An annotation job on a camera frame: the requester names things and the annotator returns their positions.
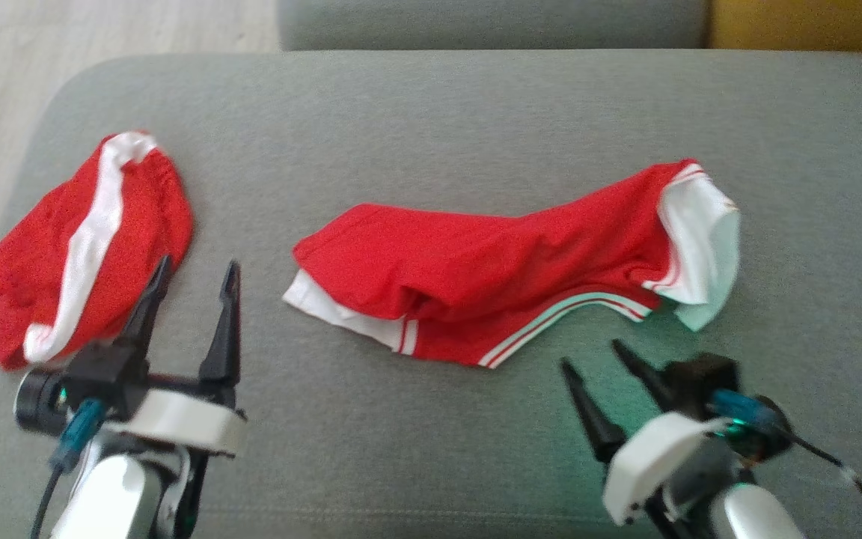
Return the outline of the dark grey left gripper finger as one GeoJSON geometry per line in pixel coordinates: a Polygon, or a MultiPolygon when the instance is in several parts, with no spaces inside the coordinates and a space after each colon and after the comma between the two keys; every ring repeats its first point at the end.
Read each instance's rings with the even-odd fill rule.
{"type": "Polygon", "coordinates": [[[233,388],[242,375],[242,269],[232,260],[219,291],[221,311],[199,381],[233,388]]]}
{"type": "Polygon", "coordinates": [[[147,357],[157,313],[170,286],[171,266],[170,255],[165,255],[159,260],[123,330],[113,340],[113,345],[126,348],[130,357],[138,359],[147,357]]]}

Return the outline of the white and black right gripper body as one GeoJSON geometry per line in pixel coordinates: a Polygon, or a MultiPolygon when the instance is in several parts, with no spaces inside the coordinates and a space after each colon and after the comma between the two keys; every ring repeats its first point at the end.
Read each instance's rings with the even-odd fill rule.
{"type": "Polygon", "coordinates": [[[647,421],[610,461],[602,501],[612,521],[625,526],[638,518],[644,502],[705,439],[729,423],[728,418],[698,421],[680,412],[666,412],[647,421]]]}

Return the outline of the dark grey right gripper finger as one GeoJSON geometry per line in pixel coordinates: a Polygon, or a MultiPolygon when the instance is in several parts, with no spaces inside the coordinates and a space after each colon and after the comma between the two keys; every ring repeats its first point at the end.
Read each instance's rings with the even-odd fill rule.
{"type": "Polygon", "coordinates": [[[584,378],[579,375],[570,359],[560,360],[560,370],[595,460],[598,463],[611,463],[612,458],[627,441],[625,430],[613,423],[592,399],[585,388],[584,378]]]}
{"type": "Polygon", "coordinates": [[[662,412],[671,412],[675,409],[673,389],[667,384],[660,371],[657,371],[649,362],[644,361],[625,341],[612,340],[611,348],[617,358],[625,365],[626,370],[643,383],[651,399],[662,412]]]}

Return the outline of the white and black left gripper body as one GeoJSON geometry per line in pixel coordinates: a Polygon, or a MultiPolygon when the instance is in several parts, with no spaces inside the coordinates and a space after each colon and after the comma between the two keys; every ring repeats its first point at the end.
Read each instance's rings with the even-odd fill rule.
{"type": "Polygon", "coordinates": [[[198,378],[153,373],[147,346],[94,344],[64,369],[71,410],[88,401],[105,410],[100,430],[235,457],[246,417],[236,407],[240,347],[209,351],[198,378]]]}

